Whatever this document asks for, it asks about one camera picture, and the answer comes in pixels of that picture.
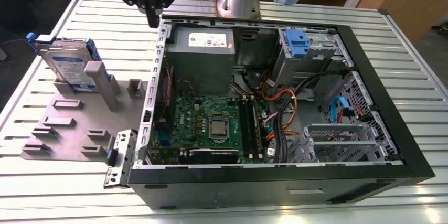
green motherboard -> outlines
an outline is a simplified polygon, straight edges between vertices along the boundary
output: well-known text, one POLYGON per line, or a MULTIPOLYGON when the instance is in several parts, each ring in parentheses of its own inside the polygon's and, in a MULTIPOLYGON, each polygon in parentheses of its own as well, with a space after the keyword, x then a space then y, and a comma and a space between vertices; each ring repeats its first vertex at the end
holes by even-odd
MULTIPOLYGON (((239 98, 214 97, 179 97, 176 100, 176 112, 174 130, 171 135, 158 134, 159 141, 168 142, 170 146, 160 146, 151 150, 154 163, 179 164, 179 156, 192 149, 238 150, 238 163, 266 163, 263 151, 262 127, 255 127, 255 137, 248 142, 248 126, 240 114, 246 100, 239 98)), ((252 120, 258 124, 262 111, 266 110, 264 101, 251 102, 250 112, 252 120)))

aluminum work table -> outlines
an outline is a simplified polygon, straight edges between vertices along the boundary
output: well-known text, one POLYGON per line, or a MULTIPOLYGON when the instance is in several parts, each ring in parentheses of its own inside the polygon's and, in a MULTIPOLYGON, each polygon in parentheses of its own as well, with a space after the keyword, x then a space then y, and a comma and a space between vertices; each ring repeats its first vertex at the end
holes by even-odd
MULTIPOLYGON (((176 0, 168 14, 215 16, 215 3, 176 0)), ((387 15, 348 9, 262 3, 267 20, 350 25, 371 59, 436 177, 356 204, 151 210, 131 189, 103 189, 104 163, 28 161, 22 146, 56 88, 40 57, 0 114, 0 220, 148 223, 447 223, 448 95, 422 56, 387 15)), ((72 0, 52 32, 92 38, 118 80, 148 79, 158 30, 122 0, 72 0)))

cpu socket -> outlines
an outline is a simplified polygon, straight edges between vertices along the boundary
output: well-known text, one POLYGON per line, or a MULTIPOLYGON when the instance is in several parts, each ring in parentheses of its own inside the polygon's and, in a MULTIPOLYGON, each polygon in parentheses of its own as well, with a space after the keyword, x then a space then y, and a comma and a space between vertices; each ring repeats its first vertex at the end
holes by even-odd
POLYGON ((222 144, 230 139, 230 119, 210 118, 208 119, 208 138, 215 143, 222 144))

blue drive bay latch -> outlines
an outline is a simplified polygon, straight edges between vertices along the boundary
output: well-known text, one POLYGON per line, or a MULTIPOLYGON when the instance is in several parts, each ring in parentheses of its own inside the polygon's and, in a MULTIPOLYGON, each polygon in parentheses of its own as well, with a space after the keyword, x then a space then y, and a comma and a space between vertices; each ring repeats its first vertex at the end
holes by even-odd
POLYGON ((310 42, 306 33, 302 29, 287 29, 286 39, 291 48, 291 56, 302 58, 308 54, 310 42))

power supply label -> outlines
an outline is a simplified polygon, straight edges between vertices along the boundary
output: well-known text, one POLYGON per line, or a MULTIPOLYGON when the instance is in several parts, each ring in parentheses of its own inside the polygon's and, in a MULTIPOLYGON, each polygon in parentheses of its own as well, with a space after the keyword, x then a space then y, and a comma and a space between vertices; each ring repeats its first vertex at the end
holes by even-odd
POLYGON ((59 72, 75 88, 95 88, 94 79, 84 73, 86 63, 83 59, 71 57, 52 57, 52 59, 59 72))
POLYGON ((226 34, 191 33, 190 47, 227 47, 226 34))

